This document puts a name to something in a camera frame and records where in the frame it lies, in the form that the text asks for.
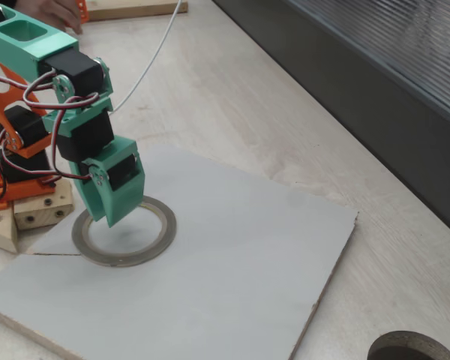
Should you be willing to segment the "person's bare hand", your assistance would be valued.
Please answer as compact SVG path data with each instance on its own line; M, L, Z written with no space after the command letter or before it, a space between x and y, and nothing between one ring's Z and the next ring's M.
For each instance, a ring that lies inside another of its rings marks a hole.
M73 0L21 0L14 9L63 32L83 33L80 9Z

